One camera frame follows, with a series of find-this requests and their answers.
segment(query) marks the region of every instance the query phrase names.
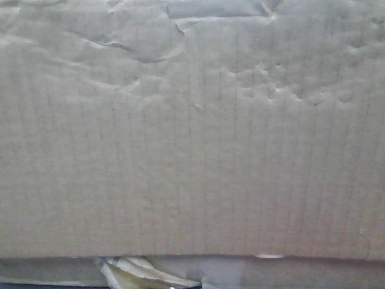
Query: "wrinkled surface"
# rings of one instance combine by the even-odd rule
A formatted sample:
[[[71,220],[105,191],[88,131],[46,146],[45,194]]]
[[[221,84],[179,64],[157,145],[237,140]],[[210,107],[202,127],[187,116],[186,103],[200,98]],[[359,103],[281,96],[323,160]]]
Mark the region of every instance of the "wrinkled surface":
[[[0,1],[0,256],[385,258],[384,20]]]

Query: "peeling paper layer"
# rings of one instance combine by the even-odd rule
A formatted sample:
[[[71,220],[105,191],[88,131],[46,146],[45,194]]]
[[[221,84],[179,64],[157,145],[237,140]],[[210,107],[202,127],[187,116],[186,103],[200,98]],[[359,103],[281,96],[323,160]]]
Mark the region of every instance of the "peeling paper layer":
[[[96,258],[111,289],[199,289],[201,283],[155,269],[140,257]]]

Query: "corrugated cardboard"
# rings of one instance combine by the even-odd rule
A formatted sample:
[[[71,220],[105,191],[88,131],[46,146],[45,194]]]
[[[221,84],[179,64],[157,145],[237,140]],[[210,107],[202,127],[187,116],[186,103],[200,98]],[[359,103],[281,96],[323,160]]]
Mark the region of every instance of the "corrugated cardboard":
[[[383,289],[384,263],[322,258],[153,256],[151,263],[181,278],[219,289]],[[91,258],[0,260],[0,281],[107,287]]]
[[[385,258],[385,2],[0,2],[0,256]]]

